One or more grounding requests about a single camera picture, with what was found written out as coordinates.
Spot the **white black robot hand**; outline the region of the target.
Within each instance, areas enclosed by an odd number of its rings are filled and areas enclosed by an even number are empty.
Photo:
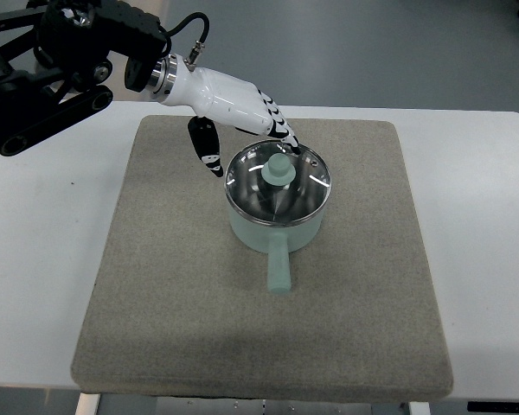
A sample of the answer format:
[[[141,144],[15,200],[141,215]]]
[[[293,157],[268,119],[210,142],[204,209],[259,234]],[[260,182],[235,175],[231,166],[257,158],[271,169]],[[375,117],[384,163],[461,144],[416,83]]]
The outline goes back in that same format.
[[[166,106],[187,106],[195,116],[188,131],[195,153],[216,176],[223,176],[217,124],[254,136],[278,139],[300,152],[294,130],[279,106],[251,82],[212,69],[189,69],[183,57],[161,59],[149,81],[151,97]]]

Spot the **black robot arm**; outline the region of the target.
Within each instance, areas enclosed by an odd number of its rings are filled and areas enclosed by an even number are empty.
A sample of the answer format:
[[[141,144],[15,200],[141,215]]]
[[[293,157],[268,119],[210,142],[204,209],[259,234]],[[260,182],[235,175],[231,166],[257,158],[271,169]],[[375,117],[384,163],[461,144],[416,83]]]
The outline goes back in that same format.
[[[209,32],[202,12],[171,30],[123,1],[30,1],[0,13],[0,155],[15,156],[106,109],[113,99],[104,84],[110,52],[128,59],[127,89],[156,85],[172,36],[196,19],[203,30],[190,64]]]

